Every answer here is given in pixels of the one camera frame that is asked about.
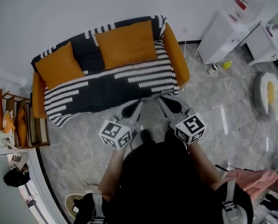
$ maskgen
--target small bottle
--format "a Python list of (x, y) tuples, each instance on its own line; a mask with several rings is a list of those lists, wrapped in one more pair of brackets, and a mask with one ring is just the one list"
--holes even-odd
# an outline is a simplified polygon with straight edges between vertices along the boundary
[(227, 61), (222, 65), (222, 68), (224, 70), (228, 69), (230, 66), (232, 66), (232, 61)]
[(208, 67), (208, 70), (207, 70), (207, 72), (209, 73), (209, 74), (213, 74), (215, 71), (217, 71), (218, 70), (218, 66), (217, 66), (217, 64), (212, 64), (212, 65), (210, 65), (209, 67)]

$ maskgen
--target pink cloth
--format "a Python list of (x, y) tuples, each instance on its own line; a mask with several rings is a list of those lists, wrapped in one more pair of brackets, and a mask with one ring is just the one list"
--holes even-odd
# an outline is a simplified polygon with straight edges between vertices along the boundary
[(266, 169), (259, 172), (234, 169), (227, 172), (224, 182), (234, 178), (236, 178), (236, 183), (250, 195), (253, 201), (278, 179), (278, 173)]

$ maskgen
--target black and white striped sofa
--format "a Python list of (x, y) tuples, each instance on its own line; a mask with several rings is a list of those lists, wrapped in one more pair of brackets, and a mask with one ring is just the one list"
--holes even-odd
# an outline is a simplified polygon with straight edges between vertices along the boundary
[[(106, 70), (94, 34), (147, 20), (152, 23), (157, 58)], [(86, 31), (36, 56), (31, 63), (35, 72), (35, 62), (71, 42), (75, 59), (85, 74), (54, 89), (45, 88), (44, 109), (48, 118), (62, 127), (83, 112), (100, 112), (133, 99), (150, 99), (163, 93), (177, 96), (179, 85), (163, 42), (165, 27), (165, 18), (161, 15), (116, 22)], [(33, 101), (39, 100), (34, 99), (38, 93), (33, 89)]]

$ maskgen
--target electrical outlet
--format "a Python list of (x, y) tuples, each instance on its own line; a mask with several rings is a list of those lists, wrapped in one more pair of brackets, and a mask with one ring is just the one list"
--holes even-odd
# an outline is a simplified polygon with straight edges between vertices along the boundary
[(183, 27), (183, 28), (181, 29), (181, 31), (187, 34), (188, 29), (189, 29), (189, 27)]

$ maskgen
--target fiducial marker cube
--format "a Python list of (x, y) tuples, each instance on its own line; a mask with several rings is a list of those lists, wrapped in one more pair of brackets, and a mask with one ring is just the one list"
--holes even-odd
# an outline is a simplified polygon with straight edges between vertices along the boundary
[(101, 140), (104, 144), (121, 149), (132, 140), (130, 128), (105, 120), (99, 132)]
[(206, 124), (197, 112), (175, 125), (175, 135), (186, 144), (200, 139), (206, 130)]

